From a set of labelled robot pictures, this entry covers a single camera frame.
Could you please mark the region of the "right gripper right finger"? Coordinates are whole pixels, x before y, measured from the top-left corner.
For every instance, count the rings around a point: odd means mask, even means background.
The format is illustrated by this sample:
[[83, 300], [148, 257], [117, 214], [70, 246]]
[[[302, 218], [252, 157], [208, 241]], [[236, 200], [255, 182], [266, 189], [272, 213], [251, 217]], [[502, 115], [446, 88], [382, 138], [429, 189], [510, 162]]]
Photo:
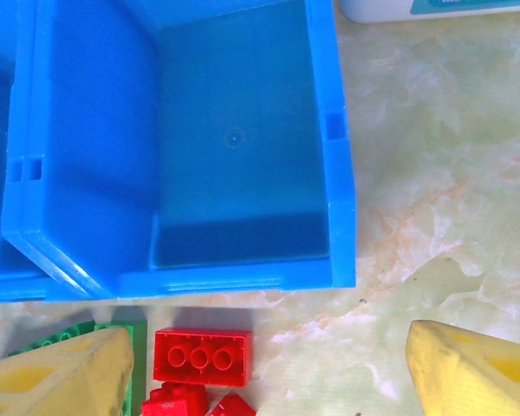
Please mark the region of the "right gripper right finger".
[[406, 362], [424, 416], [520, 416], [520, 344], [417, 320]]

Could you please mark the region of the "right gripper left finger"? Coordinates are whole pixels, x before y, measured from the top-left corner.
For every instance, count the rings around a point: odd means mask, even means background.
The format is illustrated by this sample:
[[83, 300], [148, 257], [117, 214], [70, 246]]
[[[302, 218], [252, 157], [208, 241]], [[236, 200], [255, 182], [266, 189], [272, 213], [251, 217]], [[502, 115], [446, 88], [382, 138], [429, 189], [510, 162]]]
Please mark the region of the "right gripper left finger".
[[133, 371], [125, 328], [0, 360], [0, 416], [120, 416]]

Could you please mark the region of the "red two-by-four lego brick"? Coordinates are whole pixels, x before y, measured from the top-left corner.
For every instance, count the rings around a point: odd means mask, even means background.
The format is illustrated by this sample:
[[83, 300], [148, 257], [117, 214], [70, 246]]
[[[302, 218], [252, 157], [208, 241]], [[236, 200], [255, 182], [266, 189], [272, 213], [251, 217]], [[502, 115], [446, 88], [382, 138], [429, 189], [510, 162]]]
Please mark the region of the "red two-by-four lego brick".
[[252, 362], [250, 331], [163, 328], [154, 335], [156, 381], [243, 388], [251, 380]]

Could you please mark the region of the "green lego brick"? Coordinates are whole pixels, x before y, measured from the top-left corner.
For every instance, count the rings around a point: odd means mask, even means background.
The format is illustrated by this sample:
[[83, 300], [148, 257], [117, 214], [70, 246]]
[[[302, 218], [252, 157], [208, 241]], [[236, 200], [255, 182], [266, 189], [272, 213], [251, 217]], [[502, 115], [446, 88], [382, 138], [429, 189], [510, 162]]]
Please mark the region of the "green lego brick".
[[8, 353], [8, 356], [22, 354], [34, 349], [46, 347], [60, 341], [66, 341], [79, 335], [105, 328], [126, 328], [133, 344], [134, 365], [132, 378], [122, 405], [120, 416], [140, 416], [142, 403], [146, 399], [146, 358], [147, 358], [147, 322], [110, 322], [87, 321], [77, 323], [41, 340]]

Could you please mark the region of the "white storage box teal lid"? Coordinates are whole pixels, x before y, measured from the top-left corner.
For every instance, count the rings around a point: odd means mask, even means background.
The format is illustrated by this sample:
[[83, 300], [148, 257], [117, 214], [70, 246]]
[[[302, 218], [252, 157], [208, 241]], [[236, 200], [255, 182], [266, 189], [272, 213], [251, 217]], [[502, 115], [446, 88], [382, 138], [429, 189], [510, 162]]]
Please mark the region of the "white storage box teal lid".
[[520, 11], [520, 0], [339, 0], [356, 23], [386, 23]]

